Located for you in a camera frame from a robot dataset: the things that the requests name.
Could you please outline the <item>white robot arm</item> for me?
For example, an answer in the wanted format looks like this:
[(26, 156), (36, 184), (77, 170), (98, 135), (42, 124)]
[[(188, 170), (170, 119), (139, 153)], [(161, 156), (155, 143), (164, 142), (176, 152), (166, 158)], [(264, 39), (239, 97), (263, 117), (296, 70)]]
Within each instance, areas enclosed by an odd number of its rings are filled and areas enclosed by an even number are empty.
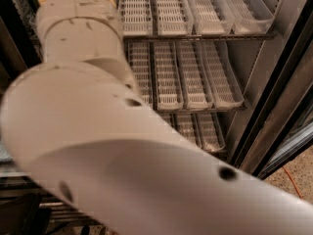
[(313, 207), (206, 153), (141, 97), (112, 0), (46, 0), (44, 61), (1, 104), (1, 136), (46, 191), (117, 235), (313, 235)]

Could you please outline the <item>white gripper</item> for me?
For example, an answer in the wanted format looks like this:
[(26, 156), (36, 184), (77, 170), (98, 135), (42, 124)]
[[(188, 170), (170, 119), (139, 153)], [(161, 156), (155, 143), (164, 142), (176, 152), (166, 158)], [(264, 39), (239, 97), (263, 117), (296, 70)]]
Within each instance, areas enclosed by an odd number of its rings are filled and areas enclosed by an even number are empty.
[(62, 22), (87, 19), (107, 25), (123, 38), (123, 23), (116, 9), (115, 0), (37, 0), (36, 28), (40, 41), (50, 29)]

